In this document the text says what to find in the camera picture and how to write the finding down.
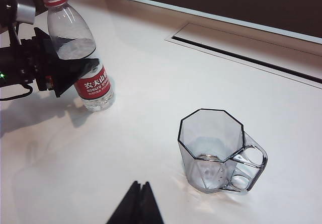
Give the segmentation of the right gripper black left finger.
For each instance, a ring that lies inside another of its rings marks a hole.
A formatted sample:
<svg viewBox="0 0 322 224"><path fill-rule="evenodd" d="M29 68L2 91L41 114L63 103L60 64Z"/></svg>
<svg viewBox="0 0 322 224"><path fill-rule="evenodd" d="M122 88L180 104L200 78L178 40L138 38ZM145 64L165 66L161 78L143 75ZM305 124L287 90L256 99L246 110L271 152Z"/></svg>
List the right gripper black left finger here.
<svg viewBox="0 0 322 224"><path fill-rule="evenodd" d="M107 221L107 224L143 223L140 211L141 185L134 181Z"/></svg>

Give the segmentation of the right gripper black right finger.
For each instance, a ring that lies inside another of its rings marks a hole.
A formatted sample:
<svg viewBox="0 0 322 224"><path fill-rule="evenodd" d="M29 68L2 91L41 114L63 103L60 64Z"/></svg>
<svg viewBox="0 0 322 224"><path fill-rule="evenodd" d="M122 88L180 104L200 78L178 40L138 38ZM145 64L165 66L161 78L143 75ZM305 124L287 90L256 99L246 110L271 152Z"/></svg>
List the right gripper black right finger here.
<svg viewBox="0 0 322 224"><path fill-rule="evenodd" d="M140 223L164 223L149 182L143 184L141 189Z"/></svg>

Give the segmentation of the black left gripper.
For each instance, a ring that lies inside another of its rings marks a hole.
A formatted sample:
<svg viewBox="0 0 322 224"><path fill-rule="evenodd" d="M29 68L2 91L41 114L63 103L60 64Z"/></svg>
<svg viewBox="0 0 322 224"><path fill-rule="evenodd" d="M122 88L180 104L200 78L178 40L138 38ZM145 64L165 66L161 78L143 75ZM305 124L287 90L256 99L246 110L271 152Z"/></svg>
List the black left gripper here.
<svg viewBox="0 0 322 224"><path fill-rule="evenodd" d="M34 27L35 36L22 39L23 66L19 72L22 84L36 82L38 90L54 90L59 98L77 80L99 65L98 58L56 59L51 64L51 74L46 69L50 57L57 57L50 36L38 27Z"/></svg>

